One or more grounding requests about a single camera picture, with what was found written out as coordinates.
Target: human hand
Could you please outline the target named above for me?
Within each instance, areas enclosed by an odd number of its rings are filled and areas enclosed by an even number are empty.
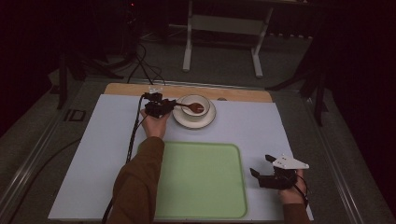
[[[142,122],[142,126],[145,129],[146,137],[155,136],[163,138],[166,131],[166,121],[171,114],[167,113],[159,119],[147,115],[145,109],[140,110],[140,114],[145,118]]]
[[[306,184],[303,181],[303,170],[297,170],[297,183],[296,186],[301,190],[301,192],[306,193]],[[295,188],[281,189],[278,192],[280,201],[283,204],[287,203],[304,203],[304,196]]]

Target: gray floor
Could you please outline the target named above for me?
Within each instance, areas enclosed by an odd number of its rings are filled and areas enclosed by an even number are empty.
[[[142,41],[147,48],[145,61],[160,67],[162,77],[168,84],[221,85],[264,90],[264,87],[292,76],[309,47],[310,40],[267,37],[260,53],[265,75],[262,79],[254,76],[249,49],[240,47],[214,48],[196,44],[192,49],[191,70],[184,73],[181,67],[185,46],[180,43],[183,42],[177,36],[173,36],[167,43]],[[84,82],[69,78],[69,100],[64,110],[56,109],[57,95],[43,95],[0,139],[1,192],[14,192],[7,191],[7,186],[13,180],[21,181],[20,186],[27,181],[13,179],[15,174],[32,177],[51,155],[79,139],[106,85],[110,82],[126,82],[134,66],[135,64],[117,72],[125,76],[124,80],[108,79],[94,73]],[[138,69],[132,82],[140,82],[141,78],[144,75]],[[340,116],[331,93],[326,91],[324,102],[328,111],[323,112],[324,126],[319,127],[313,120],[311,99],[303,99],[297,92],[300,85],[297,83],[271,94],[294,156],[310,164],[306,179],[311,189],[309,198],[314,223],[396,223]],[[67,109],[86,110],[87,117],[82,122],[64,121]],[[12,223],[59,222],[47,220],[47,216],[77,147],[78,143],[75,143],[66,148],[37,176]],[[26,161],[29,153],[39,149],[42,150],[37,157],[37,164],[31,164],[34,171],[26,173],[26,170],[19,170],[22,165],[29,163]],[[7,203],[7,208],[2,207],[5,213],[0,220],[9,220],[24,190],[16,191],[15,200]]]

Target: metal frame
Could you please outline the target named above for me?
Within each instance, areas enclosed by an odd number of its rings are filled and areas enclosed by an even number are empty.
[[[254,71],[257,78],[263,77],[262,65],[260,63],[259,52],[262,47],[269,21],[274,11],[273,7],[267,10],[264,21],[242,20],[234,18],[213,17],[205,15],[195,15],[192,13],[192,0],[189,1],[189,17],[187,21],[187,44],[184,52],[183,71],[189,72],[191,65],[192,51],[192,29],[206,30],[215,32],[226,32],[243,35],[257,35],[258,41],[254,48],[251,49]]]
[[[58,128],[58,124],[64,118],[67,109],[73,102],[73,99],[77,96],[79,89],[82,86],[81,83],[76,83],[75,88],[71,91],[69,100],[65,100],[61,109],[59,109],[53,116],[50,123],[47,125],[44,132],[40,135],[39,139],[32,148],[31,153],[27,156],[23,164],[20,166],[16,174],[12,177],[12,180],[7,186],[7,189],[3,192],[0,198],[0,223],[7,223],[12,214],[12,209],[15,204],[20,200],[22,191],[28,184],[31,175],[34,173],[35,168],[39,164],[39,161],[51,141],[52,136]]]
[[[320,129],[320,127],[316,123],[316,118],[312,113],[314,107],[314,103],[312,102],[312,99],[307,98],[304,101],[304,106],[305,109],[307,110],[307,114],[309,115],[309,118],[314,124],[313,126],[316,127],[318,137],[324,146],[324,152],[326,155],[325,159],[328,162],[329,170],[332,173],[332,178],[334,179],[335,186],[338,189],[341,201],[344,204],[350,223],[365,223],[361,215],[361,211],[356,205],[351,190],[349,188],[349,185],[343,175],[343,172],[341,171],[340,165],[337,159],[335,158],[333,149],[330,146],[329,141],[327,140],[326,134]]]

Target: wooden board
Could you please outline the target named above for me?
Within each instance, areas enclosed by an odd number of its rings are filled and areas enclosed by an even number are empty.
[[[149,91],[149,87],[163,88],[163,97],[181,97],[189,94],[202,94],[210,100],[224,98],[228,101],[272,103],[272,97],[267,91],[247,91],[238,89],[182,87],[182,86],[152,86],[143,84],[108,84],[105,94],[113,95],[141,95]]]

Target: person's arm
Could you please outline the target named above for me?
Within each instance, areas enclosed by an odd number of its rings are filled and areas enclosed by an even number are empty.
[[[113,209],[107,221],[113,223],[152,223],[155,215],[157,186],[163,161],[162,140],[168,115],[160,119],[146,116],[143,127],[148,137],[134,158],[125,164],[113,188]]]
[[[303,170],[297,170],[296,186],[302,191],[306,191],[303,178]],[[285,224],[307,224],[311,223],[306,213],[304,199],[300,192],[295,188],[283,189],[279,191],[280,201],[283,203],[283,215]]]

